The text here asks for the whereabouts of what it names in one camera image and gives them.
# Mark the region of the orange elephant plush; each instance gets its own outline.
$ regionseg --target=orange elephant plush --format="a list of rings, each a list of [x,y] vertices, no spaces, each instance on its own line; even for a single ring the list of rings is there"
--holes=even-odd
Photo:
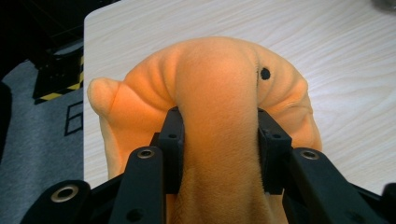
[[[287,222],[281,197],[262,189],[258,107],[293,147],[321,150],[305,79],[285,59],[240,39],[177,43],[148,56],[123,81],[94,79],[88,97],[100,118],[110,178],[178,106],[183,178],[178,195],[167,197],[168,223]]]

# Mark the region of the plush toy ear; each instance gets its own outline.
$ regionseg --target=plush toy ear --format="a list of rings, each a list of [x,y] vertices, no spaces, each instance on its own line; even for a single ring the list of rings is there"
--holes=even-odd
[[[95,78],[88,86],[88,99],[100,117],[109,114],[119,87],[118,81],[106,77]]]

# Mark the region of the wooden table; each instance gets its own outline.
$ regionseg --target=wooden table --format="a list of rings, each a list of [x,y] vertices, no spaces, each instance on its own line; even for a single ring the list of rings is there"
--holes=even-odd
[[[86,90],[122,80],[158,49],[226,35],[259,43],[307,79],[323,151],[350,182],[396,182],[396,14],[369,0],[121,1],[85,20]],[[98,116],[84,95],[84,178],[107,180]]]

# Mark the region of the orange plush toy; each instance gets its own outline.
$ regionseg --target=orange plush toy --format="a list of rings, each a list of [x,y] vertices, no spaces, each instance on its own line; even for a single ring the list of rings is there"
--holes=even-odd
[[[287,222],[279,196],[262,189],[257,107],[292,137],[321,149],[307,83],[286,60],[228,37],[177,43],[138,64],[123,81],[102,77],[88,88],[99,115],[109,177],[133,149],[148,146],[167,111],[185,126],[183,178],[167,197],[170,223]]]

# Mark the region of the stuffed animal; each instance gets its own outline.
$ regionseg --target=stuffed animal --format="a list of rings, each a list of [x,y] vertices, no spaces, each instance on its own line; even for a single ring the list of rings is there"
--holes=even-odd
[[[177,43],[148,56],[123,81],[94,79],[88,97],[100,118],[110,178],[178,106],[184,165],[178,195],[167,195],[170,223],[287,222],[281,197],[262,189],[258,107],[293,147],[321,150],[305,79],[285,59],[240,39]]]

